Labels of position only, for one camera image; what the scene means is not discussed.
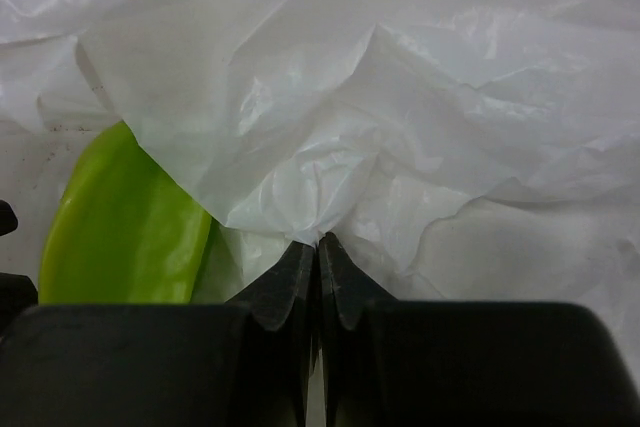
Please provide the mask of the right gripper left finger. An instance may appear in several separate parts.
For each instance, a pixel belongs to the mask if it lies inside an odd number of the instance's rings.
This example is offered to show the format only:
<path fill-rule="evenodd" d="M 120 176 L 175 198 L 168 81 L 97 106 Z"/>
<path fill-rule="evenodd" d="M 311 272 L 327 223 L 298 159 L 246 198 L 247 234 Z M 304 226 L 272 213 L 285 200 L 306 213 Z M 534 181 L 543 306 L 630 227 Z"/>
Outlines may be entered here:
<path fill-rule="evenodd" d="M 302 426 L 314 251 L 222 304 L 40 306 L 1 342 L 5 426 Z"/>

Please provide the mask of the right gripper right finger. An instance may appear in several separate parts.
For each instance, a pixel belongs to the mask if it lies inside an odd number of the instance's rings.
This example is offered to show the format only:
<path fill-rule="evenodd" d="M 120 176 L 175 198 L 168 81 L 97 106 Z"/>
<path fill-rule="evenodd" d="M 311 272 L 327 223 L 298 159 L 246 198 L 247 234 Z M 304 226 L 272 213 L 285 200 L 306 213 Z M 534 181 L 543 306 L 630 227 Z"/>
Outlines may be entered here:
<path fill-rule="evenodd" d="M 330 426 L 635 426 L 604 324 L 559 302 L 402 301 L 334 235 L 317 249 Z"/>

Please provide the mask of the fake green starfruit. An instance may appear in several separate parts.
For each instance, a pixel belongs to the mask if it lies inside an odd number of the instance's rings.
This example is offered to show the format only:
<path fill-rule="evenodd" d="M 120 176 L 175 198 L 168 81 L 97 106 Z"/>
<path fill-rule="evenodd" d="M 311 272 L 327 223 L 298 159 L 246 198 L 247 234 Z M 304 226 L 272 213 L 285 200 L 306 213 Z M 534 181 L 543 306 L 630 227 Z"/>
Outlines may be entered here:
<path fill-rule="evenodd" d="M 42 252 L 42 304 L 190 301 L 212 218 L 118 122 L 80 155 Z"/>

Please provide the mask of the white plastic bag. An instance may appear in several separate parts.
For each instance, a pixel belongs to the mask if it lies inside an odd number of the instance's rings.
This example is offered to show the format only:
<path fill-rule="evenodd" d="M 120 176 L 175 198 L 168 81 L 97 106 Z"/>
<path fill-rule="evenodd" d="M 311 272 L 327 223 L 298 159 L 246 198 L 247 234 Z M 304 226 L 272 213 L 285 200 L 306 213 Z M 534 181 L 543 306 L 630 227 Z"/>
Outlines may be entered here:
<path fill-rule="evenodd" d="M 1 117 L 124 120 L 225 226 L 639 325 L 639 0 L 1 0 Z"/>

